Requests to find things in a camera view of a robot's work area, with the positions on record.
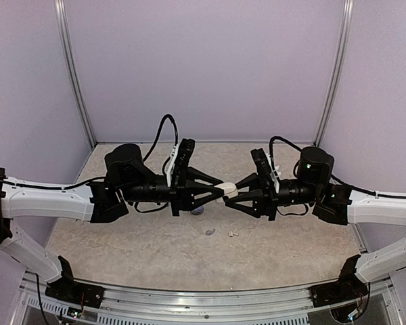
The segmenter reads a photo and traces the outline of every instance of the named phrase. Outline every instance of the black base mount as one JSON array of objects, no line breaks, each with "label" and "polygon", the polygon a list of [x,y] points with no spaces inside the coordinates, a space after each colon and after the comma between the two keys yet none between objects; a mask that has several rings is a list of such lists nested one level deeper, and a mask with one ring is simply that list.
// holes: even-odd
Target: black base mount
[{"label": "black base mount", "polygon": [[61,256],[59,256],[59,260],[62,264],[62,277],[47,285],[45,295],[79,306],[99,308],[105,289],[101,286],[75,281],[69,262]]},{"label": "black base mount", "polygon": [[359,257],[360,255],[355,255],[346,260],[337,281],[310,288],[314,307],[342,303],[368,293],[367,285],[355,275],[355,266]]}]

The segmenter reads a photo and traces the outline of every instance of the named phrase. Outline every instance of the vertical metal post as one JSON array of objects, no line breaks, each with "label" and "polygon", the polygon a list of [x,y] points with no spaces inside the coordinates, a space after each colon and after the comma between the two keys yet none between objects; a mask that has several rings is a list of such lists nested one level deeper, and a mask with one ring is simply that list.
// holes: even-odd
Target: vertical metal post
[{"label": "vertical metal post", "polygon": [[325,131],[328,126],[328,121],[330,119],[332,106],[334,105],[334,100],[335,100],[336,93],[337,93],[338,83],[340,82],[344,56],[346,54],[349,31],[351,29],[351,21],[352,21],[352,14],[353,14],[353,1],[354,0],[344,0],[343,19],[342,19],[340,37],[338,38],[336,61],[334,64],[334,68],[332,70],[330,88],[328,89],[328,94],[326,95],[325,107],[323,109],[323,114],[321,116],[319,128],[317,130],[317,135],[315,138],[316,146],[320,146],[322,143],[323,136],[325,135]]},{"label": "vertical metal post", "polygon": [[64,0],[54,0],[55,14],[57,16],[60,40],[62,42],[63,52],[65,55],[66,66],[68,68],[69,79],[74,92],[76,107],[83,124],[84,132],[87,137],[91,149],[93,150],[97,144],[93,128],[91,126],[89,115],[87,114],[86,105],[84,103],[83,95],[81,93],[80,82],[76,73],[74,56],[72,55],[72,46],[70,43],[68,21],[66,19],[66,9]]}]

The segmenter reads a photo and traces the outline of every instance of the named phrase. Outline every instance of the metal frame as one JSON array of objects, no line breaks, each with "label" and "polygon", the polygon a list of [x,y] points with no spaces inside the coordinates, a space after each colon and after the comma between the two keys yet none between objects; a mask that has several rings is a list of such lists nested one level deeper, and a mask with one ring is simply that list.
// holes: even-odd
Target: metal frame
[{"label": "metal frame", "polygon": [[330,88],[328,89],[328,94],[326,95],[325,107],[323,109],[323,114],[321,116],[319,128],[317,130],[317,135],[315,138],[315,145],[318,147],[321,145],[323,136],[325,135],[332,107],[334,105],[338,84],[340,82],[340,76],[343,69],[343,61],[346,54],[348,36],[351,29],[353,1],[354,0],[344,0],[342,28],[340,31],[340,37],[338,39],[336,61],[334,63],[334,69],[332,70]]},{"label": "metal frame", "polygon": [[75,97],[76,107],[78,114],[80,115],[81,122],[83,124],[84,132],[89,142],[91,149],[96,147],[96,138],[93,132],[93,128],[90,123],[89,115],[87,113],[86,105],[84,103],[83,94],[81,92],[80,81],[76,73],[74,56],[72,55],[72,46],[69,36],[68,21],[66,19],[66,8],[64,0],[54,0],[55,14],[57,16],[60,40],[62,42],[63,52],[65,55],[66,66],[68,68],[69,79],[72,85],[72,90]]},{"label": "metal frame", "polygon": [[[100,309],[85,308],[89,324],[308,324],[308,313],[345,305],[314,308],[309,293],[312,284],[247,291],[178,292],[115,286],[97,282],[106,288]],[[45,283],[41,283],[41,292]],[[35,275],[26,272],[18,293],[16,312],[11,325],[21,325],[27,306],[39,308]],[[376,281],[371,295],[383,295],[392,325],[401,325],[400,308],[389,278]],[[60,310],[77,307],[42,294],[46,312],[58,315]]]}]

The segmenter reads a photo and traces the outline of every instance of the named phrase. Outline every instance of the marble-patterned surface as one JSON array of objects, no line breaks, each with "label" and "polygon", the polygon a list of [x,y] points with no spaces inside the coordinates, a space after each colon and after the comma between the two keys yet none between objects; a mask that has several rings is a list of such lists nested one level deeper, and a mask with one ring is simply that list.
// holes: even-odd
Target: marble-patterned surface
[{"label": "marble-patterned surface", "polygon": [[[141,145],[143,154],[149,147]],[[262,147],[267,150],[266,144],[196,144],[190,165],[237,182],[254,172],[250,151]],[[96,147],[80,180],[104,175],[104,155],[114,148]],[[160,173],[170,151],[170,144],[159,144],[147,166]],[[298,153],[278,144],[275,155],[281,177],[291,177]],[[229,231],[239,236],[231,238]],[[109,224],[60,219],[47,248],[65,257],[77,278],[171,290],[246,290],[329,280],[358,253],[349,226],[326,224],[310,213],[278,215],[268,222],[215,202],[200,216],[172,217],[170,208],[142,215],[130,207],[128,215]]]}]

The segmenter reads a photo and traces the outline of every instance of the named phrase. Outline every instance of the white wall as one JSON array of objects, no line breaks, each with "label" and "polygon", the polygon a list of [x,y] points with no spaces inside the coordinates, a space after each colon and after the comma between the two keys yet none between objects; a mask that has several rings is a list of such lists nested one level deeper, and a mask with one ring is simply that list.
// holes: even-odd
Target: white wall
[{"label": "white wall", "polygon": [[[73,182],[88,155],[53,1],[0,1],[0,167],[22,179]],[[20,223],[45,243],[54,220]],[[0,252],[0,324],[23,272]]]},{"label": "white wall", "polygon": [[[341,179],[406,192],[406,0],[355,2],[323,148],[334,155]],[[401,227],[361,229],[373,250],[406,234]],[[406,269],[391,278],[406,316]]]},{"label": "white wall", "polygon": [[152,141],[167,112],[197,140],[313,141],[343,3],[67,1],[98,141]]}]

